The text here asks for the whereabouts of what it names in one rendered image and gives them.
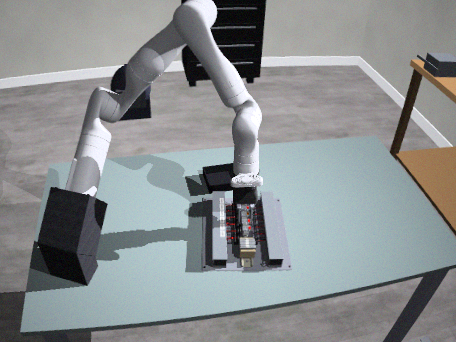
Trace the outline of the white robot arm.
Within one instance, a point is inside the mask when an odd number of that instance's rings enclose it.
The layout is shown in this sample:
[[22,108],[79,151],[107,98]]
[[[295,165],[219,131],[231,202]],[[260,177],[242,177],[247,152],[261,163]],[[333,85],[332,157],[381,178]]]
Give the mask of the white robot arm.
[[126,86],[121,94],[103,87],[93,91],[65,190],[96,198],[111,140],[111,134],[100,119],[117,122],[186,45],[204,67],[224,105],[236,113],[232,124],[235,160],[242,164],[258,160],[257,133],[262,120],[261,111],[246,91],[234,66],[214,42],[210,28],[216,15],[212,0],[185,1],[175,10],[173,20],[128,61]]

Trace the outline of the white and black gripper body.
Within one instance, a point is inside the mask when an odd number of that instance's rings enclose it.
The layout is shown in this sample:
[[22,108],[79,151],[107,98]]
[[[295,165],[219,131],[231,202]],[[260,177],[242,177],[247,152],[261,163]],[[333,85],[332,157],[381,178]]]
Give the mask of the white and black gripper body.
[[251,164],[233,161],[233,178],[230,180],[233,188],[234,204],[256,204],[258,200],[257,187],[263,185],[259,175],[259,159]]

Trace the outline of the grey relay with orange button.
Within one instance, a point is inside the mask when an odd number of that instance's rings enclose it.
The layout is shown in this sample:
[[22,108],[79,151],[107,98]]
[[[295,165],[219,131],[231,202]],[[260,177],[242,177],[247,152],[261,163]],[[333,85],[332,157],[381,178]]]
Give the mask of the grey relay with orange button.
[[242,219],[250,219],[249,211],[241,211],[241,221]]

